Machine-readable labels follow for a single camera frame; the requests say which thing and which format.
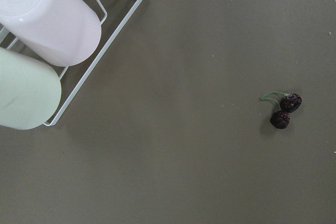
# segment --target gray background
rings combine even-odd
[[[144,0],[56,126],[0,127],[0,223],[336,223],[335,14]]]

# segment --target dish rack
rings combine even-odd
[[[96,2],[97,2],[97,4],[99,5],[100,9],[103,11],[103,14],[104,14],[103,18],[100,20],[100,24],[103,25],[103,23],[105,22],[105,20],[108,17],[108,12],[105,9],[105,7],[103,6],[103,4],[101,3],[101,0],[96,0]],[[141,2],[142,2],[142,0],[136,0],[134,2],[134,4],[129,9],[129,11],[126,13],[126,15],[124,16],[124,18],[119,22],[119,24],[116,27],[116,29],[111,33],[111,35],[108,38],[108,40],[106,41],[106,43],[102,46],[101,50],[94,57],[92,63],[89,65],[89,67],[86,69],[86,71],[84,72],[84,74],[81,76],[81,78],[79,79],[79,81],[77,82],[77,84],[75,85],[75,87],[72,89],[72,91],[70,92],[70,94],[65,99],[65,101],[62,104],[59,105],[57,111],[54,114],[54,117],[51,118],[51,119],[49,119],[50,121],[48,120],[47,122],[44,123],[45,126],[52,126],[52,125],[55,125],[58,122],[58,120],[60,119],[60,117],[62,116],[62,114],[65,112],[65,110],[68,107],[68,105],[70,104],[70,102],[75,97],[75,95],[78,92],[78,90],[81,88],[81,86],[83,85],[83,83],[85,82],[85,80],[87,79],[87,77],[90,75],[90,73],[95,68],[95,66],[97,65],[97,63],[101,59],[101,57],[104,55],[104,53],[106,52],[106,50],[112,44],[112,42],[114,41],[114,39],[116,38],[116,36],[120,32],[120,30],[124,27],[124,25],[126,24],[126,22],[132,16],[132,14],[138,8],[138,6],[140,5]],[[0,30],[0,43],[8,35],[9,35],[9,31],[5,27],[3,27]],[[14,38],[13,41],[6,48],[7,49],[11,49],[17,42],[18,42],[18,38]],[[64,67],[63,68],[62,72],[59,75],[59,79],[60,80],[62,79],[62,77],[64,76],[64,74],[68,71],[68,69],[69,69],[69,67]]]

